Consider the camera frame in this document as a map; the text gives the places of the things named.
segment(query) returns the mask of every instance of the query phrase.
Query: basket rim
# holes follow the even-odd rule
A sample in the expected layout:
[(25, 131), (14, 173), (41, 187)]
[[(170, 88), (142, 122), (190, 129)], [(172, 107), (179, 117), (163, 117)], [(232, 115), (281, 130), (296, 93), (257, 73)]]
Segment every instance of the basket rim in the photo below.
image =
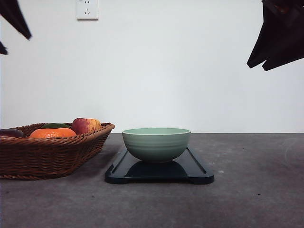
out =
[[(34, 123), (31, 125), (26, 125), (26, 126), (22, 126), (22, 127), (31, 127), (34, 125), (40, 125), (40, 124), (44, 124), (44, 123)], [(0, 144), (20, 144), (20, 145), (24, 145), (25, 143), (34, 143), (34, 144), (56, 144), (56, 143), (63, 143), (63, 144), (79, 144), (83, 141), (90, 141), (92, 139), (95, 139), (101, 135), (105, 135), (109, 132), (111, 132), (114, 128), (115, 125), (112, 123), (102, 123), (102, 124), (107, 124), (106, 126), (103, 126), (101, 129), (99, 130), (95, 130), (89, 133), (85, 133), (85, 134), (78, 134), (76, 136), (70, 136), (70, 137), (54, 137), (54, 138), (29, 138), (29, 137), (9, 137), (9, 136), (1, 136), (0, 137)]]

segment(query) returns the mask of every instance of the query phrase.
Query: orange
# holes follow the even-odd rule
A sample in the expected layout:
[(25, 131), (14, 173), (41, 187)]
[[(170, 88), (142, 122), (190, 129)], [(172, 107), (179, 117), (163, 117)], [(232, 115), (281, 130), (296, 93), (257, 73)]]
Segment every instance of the orange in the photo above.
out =
[(76, 133), (69, 128), (43, 128), (37, 129), (30, 134), (30, 138), (54, 138), (76, 136)]

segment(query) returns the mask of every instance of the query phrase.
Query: ceramic bowl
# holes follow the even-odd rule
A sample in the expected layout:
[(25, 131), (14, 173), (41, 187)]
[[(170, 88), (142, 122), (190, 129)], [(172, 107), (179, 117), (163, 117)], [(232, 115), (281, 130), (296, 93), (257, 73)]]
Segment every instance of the ceramic bowl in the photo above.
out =
[(137, 128), (122, 133), (126, 148), (135, 158), (168, 162), (185, 151), (191, 132), (179, 128)]

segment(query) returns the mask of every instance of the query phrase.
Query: electrical outlet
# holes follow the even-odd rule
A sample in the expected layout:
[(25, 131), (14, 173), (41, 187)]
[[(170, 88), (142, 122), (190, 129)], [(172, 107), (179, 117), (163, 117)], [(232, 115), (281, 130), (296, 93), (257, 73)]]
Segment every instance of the electrical outlet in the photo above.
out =
[(80, 20), (97, 20), (98, 0), (76, 0), (76, 17)]

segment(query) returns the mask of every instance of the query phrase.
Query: wicker basket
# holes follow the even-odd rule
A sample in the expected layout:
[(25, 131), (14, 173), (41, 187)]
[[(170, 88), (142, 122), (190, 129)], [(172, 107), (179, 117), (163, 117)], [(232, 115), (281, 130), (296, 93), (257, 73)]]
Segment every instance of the wicker basket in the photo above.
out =
[(0, 137), (0, 178), (43, 180), (70, 175), (101, 151), (115, 128), (111, 123), (103, 123), (98, 131), (74, 137), (26, 138), (43, 125), (15, 127), (25, 138)]

